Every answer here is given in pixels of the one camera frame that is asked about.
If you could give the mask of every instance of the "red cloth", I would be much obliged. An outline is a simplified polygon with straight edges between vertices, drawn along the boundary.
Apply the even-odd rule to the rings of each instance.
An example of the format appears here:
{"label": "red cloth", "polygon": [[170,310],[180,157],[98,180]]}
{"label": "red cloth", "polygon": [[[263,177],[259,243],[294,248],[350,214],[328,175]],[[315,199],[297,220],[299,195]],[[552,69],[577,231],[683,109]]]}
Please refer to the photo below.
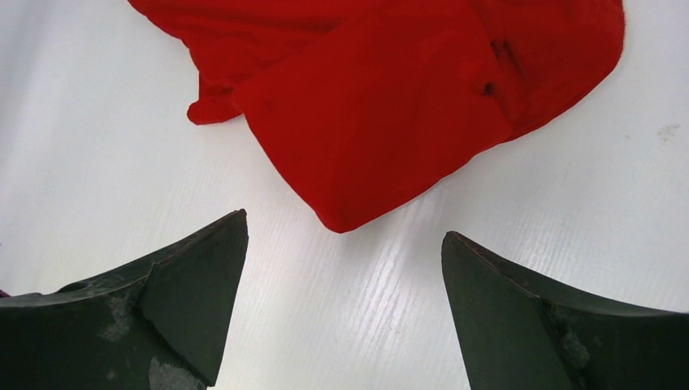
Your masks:
{"label": "red cloth", "polygon": [[622,0],[129,0],[335,232],[543,126],[622,53]]}

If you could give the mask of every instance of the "white surface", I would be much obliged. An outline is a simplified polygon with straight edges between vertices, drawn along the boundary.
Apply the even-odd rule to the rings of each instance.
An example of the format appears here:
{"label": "white surface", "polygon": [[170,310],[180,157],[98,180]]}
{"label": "white surface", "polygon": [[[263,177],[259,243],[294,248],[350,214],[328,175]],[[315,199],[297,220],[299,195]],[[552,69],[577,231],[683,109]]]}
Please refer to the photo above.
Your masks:
{"label": "white surface", "polygon": [[0,288],[51,293],[226,213],[249,253],[218,389],[467,389],[457,230],[607,297],[689,310],[689,2],[628,0],[617,70],[562,117],[358,229],[321,226],[243,119],[194,127],[185,48],[124,0],[0,0]]}

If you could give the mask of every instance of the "red fabric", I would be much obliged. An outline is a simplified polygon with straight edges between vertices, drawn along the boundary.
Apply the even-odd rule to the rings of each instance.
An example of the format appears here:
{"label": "red fabric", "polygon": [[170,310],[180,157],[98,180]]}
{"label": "red fabric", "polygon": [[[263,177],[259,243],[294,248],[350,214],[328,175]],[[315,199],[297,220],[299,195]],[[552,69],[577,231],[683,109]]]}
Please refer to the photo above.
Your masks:
{"label": "red fabric", "polygon": [[622,0],[130,0],[335,232],[543,126],[622,53]]}

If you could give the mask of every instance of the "black plastic part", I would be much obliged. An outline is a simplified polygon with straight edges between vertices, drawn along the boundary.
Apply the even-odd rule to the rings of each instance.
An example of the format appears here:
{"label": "black plastic part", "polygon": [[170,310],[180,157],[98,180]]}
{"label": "black plastic part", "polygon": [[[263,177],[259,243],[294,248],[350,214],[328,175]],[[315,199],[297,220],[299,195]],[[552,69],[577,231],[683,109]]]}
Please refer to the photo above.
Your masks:
{"label": "black plastic part", "polygon": [[54,294],[0,299],[0,389],[214,385],[248,240],[239,210]]}
{"label": "black plastic part", "polygon": [[473,390],[689,388],[689,314],[572,288],[456,232],[442,258]]}

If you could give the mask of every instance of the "red towel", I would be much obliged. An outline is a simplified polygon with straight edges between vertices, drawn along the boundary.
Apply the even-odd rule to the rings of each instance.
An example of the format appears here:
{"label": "red towel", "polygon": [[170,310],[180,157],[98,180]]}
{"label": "red towel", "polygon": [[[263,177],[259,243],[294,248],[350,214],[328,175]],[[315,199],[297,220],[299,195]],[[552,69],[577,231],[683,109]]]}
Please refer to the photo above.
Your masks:
{"label": "red towel", "polygon": [[622,0],[129,0],[335,232],[543,126],[622,53]]}

